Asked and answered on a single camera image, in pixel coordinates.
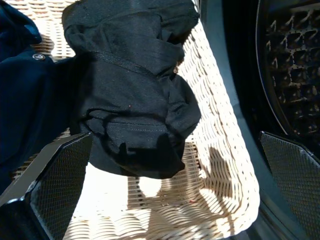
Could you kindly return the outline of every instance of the laundry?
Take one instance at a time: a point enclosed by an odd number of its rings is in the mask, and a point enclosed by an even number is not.
[[[36,53],[30,45],[41,41],[33,21],[0,0],[0,194],[11,171],[69,126],[72,59]]]
[[[62,15],[75,51],[71,134],[93,132],[90,162],[125,176],[171,178],[200,120],[174,68],[197,23],[191,0],[82,0]]]

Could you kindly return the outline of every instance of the woven basket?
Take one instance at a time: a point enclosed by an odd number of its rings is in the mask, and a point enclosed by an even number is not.
[[[37,24],[43,37],[37,51],[54,60],[74,55],[61,24],[62,11],[74,0],[7,2]],[[192,87],[202,114],[186,140],[185,170],[157,180],[113,175],[89,164],[65,240],[221,239],[257,218],[259,185],[201,22],[184,50],[178,73]]]

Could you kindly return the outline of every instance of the dark blue garment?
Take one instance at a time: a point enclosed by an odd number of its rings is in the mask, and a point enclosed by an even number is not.
[[[41,40],[32,20],[0,0],[0,194],[11,183],[9,172],[69,125],[71,60],[35,58],[30,45]]]

